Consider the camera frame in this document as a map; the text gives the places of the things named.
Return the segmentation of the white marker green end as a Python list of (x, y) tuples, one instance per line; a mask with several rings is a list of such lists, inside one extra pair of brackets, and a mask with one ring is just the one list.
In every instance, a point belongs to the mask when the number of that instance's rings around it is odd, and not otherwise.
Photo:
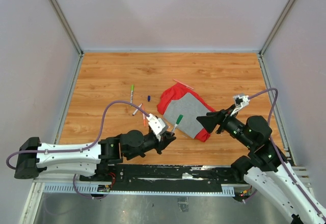
[(134, 91), (131, 91), (130, 89), (130, 103), (133, 103), (133, 93)]

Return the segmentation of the dark green pen cap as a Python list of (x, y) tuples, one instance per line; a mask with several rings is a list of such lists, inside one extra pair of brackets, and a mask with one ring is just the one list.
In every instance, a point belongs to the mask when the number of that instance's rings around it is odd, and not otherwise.
[(183, 118), (183, 115), (179, 115), (179, 117), (177, 118), (176, 124), (179, 124), (181, 122)]

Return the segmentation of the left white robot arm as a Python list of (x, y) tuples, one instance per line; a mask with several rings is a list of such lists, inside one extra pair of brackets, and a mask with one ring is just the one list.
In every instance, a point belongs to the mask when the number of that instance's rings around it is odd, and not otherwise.
[(14, 177), (35, 179), (40, 174), (77, 174), (103, 181), (109, 175), (110, 165), (144, 158), (151, 150), (161, 154), (175, 139), (172, 132), (155, 135), (152, 130), (146, 135), (132, 130), (102, 139), (94, 145), (54, 145), (31, 137), (18, 151)]

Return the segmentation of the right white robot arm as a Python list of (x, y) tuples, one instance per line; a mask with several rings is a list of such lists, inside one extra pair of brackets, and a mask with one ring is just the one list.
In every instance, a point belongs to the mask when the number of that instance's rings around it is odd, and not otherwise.
[(325, 223), (325, 207), (304, 186), (280, 149), (271, 140), (272, 129), (262, 116), (251, 116), (246, 123), (230, 109), (198, 116), (207, 132), (230, 136), (249, 150), (247, 156), (231, 164), (231, 178), (246, 182), (282, 213), (290, 223)]

